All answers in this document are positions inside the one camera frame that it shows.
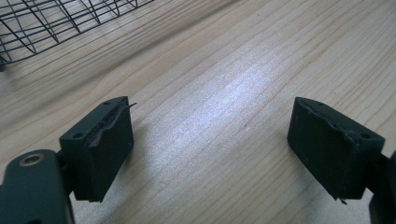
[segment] wooden surface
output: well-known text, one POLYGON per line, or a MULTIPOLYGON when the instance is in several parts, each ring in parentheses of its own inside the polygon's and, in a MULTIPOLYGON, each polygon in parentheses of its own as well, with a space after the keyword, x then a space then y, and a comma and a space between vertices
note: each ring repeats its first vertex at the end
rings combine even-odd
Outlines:
POLYGON ((0 75, 0 177, 127 95, 135 146, 78 223, 369 223, 289 149, 295 96, 396 146, 396 2, 159 1, 0 75))

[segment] black wire basket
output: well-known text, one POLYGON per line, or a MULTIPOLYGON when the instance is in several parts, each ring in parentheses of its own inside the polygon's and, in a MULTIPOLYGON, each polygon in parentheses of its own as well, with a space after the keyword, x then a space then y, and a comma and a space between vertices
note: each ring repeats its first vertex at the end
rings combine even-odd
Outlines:
POLYGON ((0 69, 153 0, 0 0, 0 69))

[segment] wood grain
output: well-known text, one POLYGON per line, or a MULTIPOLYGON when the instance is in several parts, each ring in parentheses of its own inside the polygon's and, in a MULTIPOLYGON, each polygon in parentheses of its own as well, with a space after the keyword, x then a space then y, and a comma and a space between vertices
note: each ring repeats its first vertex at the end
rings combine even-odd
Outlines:
POLYGON ((0 75, 0 176, 127 95, 135 147, 78 223, 369 223, 289 149, 295 96, 396 140, 396 3, 155 1, 0 75))

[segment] metal mesh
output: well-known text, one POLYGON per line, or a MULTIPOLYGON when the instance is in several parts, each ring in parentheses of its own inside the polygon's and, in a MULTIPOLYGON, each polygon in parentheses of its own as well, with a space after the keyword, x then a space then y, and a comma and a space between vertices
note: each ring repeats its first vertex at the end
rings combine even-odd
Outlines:
POLYGON ((2 0, 0 56, 15 63, 152 0, 2 0))

